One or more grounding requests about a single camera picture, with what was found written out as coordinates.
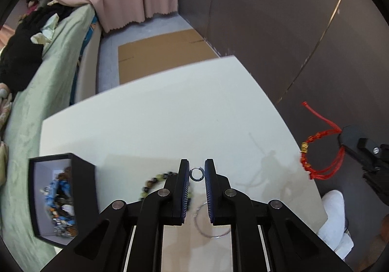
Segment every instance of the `red string bracelet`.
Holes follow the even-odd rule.
[[[342,129],[336,125],[334,122],[324,118],[322,115],[314,111],[307,102],[304,102],[303,105],[311,111],[314,115],[319,117],[320,119],[324,120],[328,125],[332,127],[332,129],[324,130],[321,132],[318,132],[314,134],[314,136],[309,136],[305,142],[301,144],[301,159],[300,162],[302,163],[305,171],[309,172],[309,177],[312,179],[318,179],[318,180],[327,180],[330,177],[332,177],[339,169],[340,166],[343,163],[345,150],[344,147],[340,147],[338,154],[336,155],[335,159],[332,161],[332,163],[325,169],[317,171],[312,168],[312,166],[308,163],[306,154],[308,153],[308,144],[310,142],[314,142],[317,139],[320,139],[324,136],[333,135],[333,134],[339,134],[342,132]]]

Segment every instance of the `green bedsheet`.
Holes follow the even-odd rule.
[[[17,94],[4,141],[9,146],[7,182],[0,189],[1,235],[24,272],[40,271],[54,247],[34,237],[28,208],[28,159],[39,155],[42,122],[69,106],[71,84],[82,41],[95,15],[91,5],[76,9],[55,30],[43,63],[23,92]]]

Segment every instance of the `white cloth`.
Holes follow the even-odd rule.
[[[318,236],[339,257],[344,259],[350,253],[354,243],[351,237],[344,233],[345,212],[343,194],[338,190],[332,190],[323,196],[322,202],[328,220],[319,229]]]
[[[335,249],[335,253],[344,260],[345,257],[350,253],[351,249],[354,246],[354,242],[352,241],[349,234],[344,233],[342,239],[340,240],[339,245]]]
[[[55,13],[52,17],[50,17],[46,24],[40,29],[42,32],[39,32],[31,37],[31,41],[34,44],[49,44],[54,36],[55,28],[58,25],[60,17],[57,13]]]

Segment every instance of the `open jewelry box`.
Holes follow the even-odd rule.
[[[28,202],[34,235],[65,247],[99,215],[95,166],[72,153],[30,159]]]

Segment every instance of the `clothing pile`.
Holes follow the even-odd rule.
[[[46,5],[26,16],[15,30],[15,34],[8,40],[7,45],[0,55],[0,82],[7,85],[12,93],[26,89],[34,74],[42,63],[42,52],[44,43],[49,41],[35,40],[43,29],[47,28],[46,23],[55,14],[58,17],[53,20],[56,23],[71,14],[74,8],[59,3]]]
[[[0,83],[0,131],[5,125],[12,107],[12,94],[8,87]],[[5,183],[5,169],[8,162],[8,146],[0,138],[0,186]]]

